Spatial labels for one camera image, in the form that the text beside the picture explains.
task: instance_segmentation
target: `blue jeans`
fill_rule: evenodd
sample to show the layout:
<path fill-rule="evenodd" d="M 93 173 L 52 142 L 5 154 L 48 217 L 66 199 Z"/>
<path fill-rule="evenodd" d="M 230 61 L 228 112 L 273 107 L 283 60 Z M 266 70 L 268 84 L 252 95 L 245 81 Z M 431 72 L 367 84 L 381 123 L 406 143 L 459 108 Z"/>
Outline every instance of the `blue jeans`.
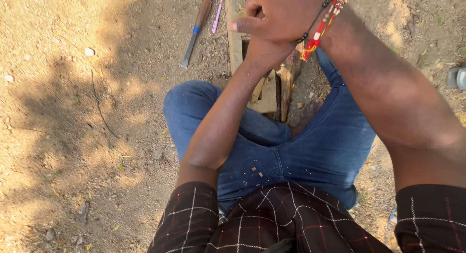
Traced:
<path fill-rule="evenodd" d="M 224 212 L 261 185 L 282 181 L 326 190 L 348 209 L 356 204 L 358 193 L 353 182 L 369 154 L 375 132 L 333 62 L 320 48 L 316 55 L 331 91 L 297 136 L 290 139 L 287 125 L 246 109 L 218 176 L 218 206 Z M 197 80 L 179 84 L 167 93 L 164 114 L 179 161 L 220 94 L 220 88 Z"/>

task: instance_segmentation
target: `chisel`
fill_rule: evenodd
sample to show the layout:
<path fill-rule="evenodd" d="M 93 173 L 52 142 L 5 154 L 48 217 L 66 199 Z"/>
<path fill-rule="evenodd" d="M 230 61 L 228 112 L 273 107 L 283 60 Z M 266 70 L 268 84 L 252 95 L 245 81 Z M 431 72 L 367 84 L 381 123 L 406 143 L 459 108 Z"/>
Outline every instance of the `chisel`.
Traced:
<path fill-rule="evenodd" d="M 198 17 L 196 18 L 196 22 L 194 23 L 194 30 L 192 31 L 191 41 L 189 42 L 188 50 L 186 50 L 186 54 L 184 55 L 183 62 L 181 63 L 181 67 L 188 68 L 189 58 L 191 57 L 192 47 L 194 46 L 194 42 L 196 41 L 196 37 L 198 37 L 199 32 L 204 25 L 204 22 L 209 15 L 210 7 L 212 6 L 212 0 L 202 0 L 201 7 L 199 7 Z"/>

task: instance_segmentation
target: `bracelet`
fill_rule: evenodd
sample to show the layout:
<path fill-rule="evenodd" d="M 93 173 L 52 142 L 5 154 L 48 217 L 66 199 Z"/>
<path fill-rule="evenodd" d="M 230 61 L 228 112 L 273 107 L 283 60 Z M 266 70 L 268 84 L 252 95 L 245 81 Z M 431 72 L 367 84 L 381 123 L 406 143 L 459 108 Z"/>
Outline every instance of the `bracelet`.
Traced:
<path fill-rule="evenodd" d="M 314 21 L 312 22 L 311 26 L 309 27 L 308 31 L 305 32 L 301 38 L 299 38 L 298 40 L 296 40 L 296 43 L 300 43 L 302 41 L 304 41 L 308 36 L 309 36 L 309 32 L 311 31 L 312 27 L 314 26 L 314 24 L 317 22 L 320 14 L 324 11 L 325 7 L 327 7 L 330 3 L 330 0 L 325 0 L 323 3 L 322 3 L 322 9 L 319 11 L 319 13 L 317 14 L 316 18 L 314 19 Z"/>
<path fill-rule="evenodd" d="M 332 6 L 330 6 L 329 11 L 326 13 L 324 18 L 322 19 L 322 23 L 319 27 L 319 30 L 317 31 L 317 33 L 314 34 L 314 38 L 307 43 L 306 48 L 304 49 L 304 52 L 301 53 L 300 59 L 307 61 L 309 58 L 309 55 L 312 52 L 314 52 L 317 49 L 317 47 L 319 47 L 320 38 L 325 33 L 325 31 L 328 29 L 333 19 L 335 19 L 335 17 L 341 12 L 341 10 L 343 9 L 343 5 L 345 5 L 346 3 L 348 3 L 347 0 L 333 0 Z"/>

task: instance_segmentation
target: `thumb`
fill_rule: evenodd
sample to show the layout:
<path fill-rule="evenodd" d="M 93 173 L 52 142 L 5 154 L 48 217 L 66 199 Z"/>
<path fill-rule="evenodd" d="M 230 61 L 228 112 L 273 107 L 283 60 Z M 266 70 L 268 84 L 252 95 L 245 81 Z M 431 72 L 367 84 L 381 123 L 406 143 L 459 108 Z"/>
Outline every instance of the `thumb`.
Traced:
<path fill-rule="evenodd" d="M 242 17 L 232 23 L 231 29 L 239 33 L 247 33 L 262 39 L 267 39 L 270 33 L 267 28 L 267 18 Z"/>

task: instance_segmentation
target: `wooden handle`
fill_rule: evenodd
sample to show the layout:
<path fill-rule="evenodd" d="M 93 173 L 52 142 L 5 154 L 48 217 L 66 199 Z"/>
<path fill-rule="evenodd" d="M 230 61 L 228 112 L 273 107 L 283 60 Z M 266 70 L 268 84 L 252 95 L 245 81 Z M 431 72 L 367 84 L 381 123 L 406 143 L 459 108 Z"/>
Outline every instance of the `wooden handle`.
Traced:
<path fill-rule="evenodd" d="M 201 7 L 199 7 L 198 17 L 194 23 L 195 26 L 202 28 L 204 22 L 209 16 L 210 7 L 212 7 L 212 2 L 210 0 L 202 0 Z"/>

